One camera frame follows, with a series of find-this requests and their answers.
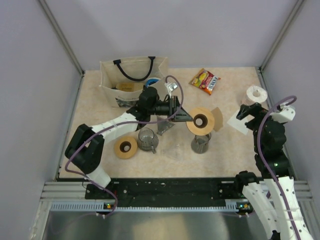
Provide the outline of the clear glass dripper cone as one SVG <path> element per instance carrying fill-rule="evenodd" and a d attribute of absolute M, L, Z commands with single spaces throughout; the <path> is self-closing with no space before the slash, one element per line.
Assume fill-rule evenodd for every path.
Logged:
<path fill-rule="evenodd" d="M 180 154 L 180 148 L 181 145 L 180 144 L 170 144 L 168 146 L 165 146 L 160 153 L 167 157 L 170 158 L 172 160 L 178 160 L 179 158 L 179 154 Z"/>

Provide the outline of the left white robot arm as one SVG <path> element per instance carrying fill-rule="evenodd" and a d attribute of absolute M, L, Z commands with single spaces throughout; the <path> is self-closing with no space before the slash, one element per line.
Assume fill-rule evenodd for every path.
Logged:
<path fill-rule="evenodd" d="M 164 100 L 160 100 L 154 87 L 145 87 L 136 104 L 119 117 L 95 126 L 78 126 L 64 155 L 80 170 L 79 175 L 96 185 L 98 195 L 109 198 L 114 187 L 110 183 L 111 177 L 101 164 L 104 145 L 150 124 L 153 115 L 166 116 L 172 122 L 193 121 L 193 117 L 183 109 L 182 103 L 183 100 L 175 95 L 167 95 Z"/>

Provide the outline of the white paper coffee filter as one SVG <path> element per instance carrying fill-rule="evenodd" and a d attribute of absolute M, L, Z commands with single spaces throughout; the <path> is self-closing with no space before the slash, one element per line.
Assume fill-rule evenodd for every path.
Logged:
<path fill-rule="evenodd" d="M 246 127 L 245 123 L 248 122 L 248 118 L 245 117 L 242 120 L 237 119 L 239 111 L 236 110 L 234 114 L 231 116 L 231 118 L 227 121 L 227 124 L 231 126 L 232 128 L 236 129 L 243 135 L 247 135 L 249 129 Z"/>

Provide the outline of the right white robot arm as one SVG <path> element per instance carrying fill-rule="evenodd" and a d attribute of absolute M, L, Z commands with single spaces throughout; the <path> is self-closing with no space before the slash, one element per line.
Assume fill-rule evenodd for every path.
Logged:
<path fill-rule="evenodd" d="M 249 171 L 236 175 L 233 192 L 249 201 L 269 240 L 313 238 L 301 212 L 289 159 L 283 150 L 287 141 L 285 124 L 295 115 L 294 107 L 287 102 L 271 113 L 257 102 L 243 104 L 236 115 L 237 120 L 253 117 L 244 125 L 253 133 L 254 159 L 268 193 L 264 193 L 258 177 Z"/>

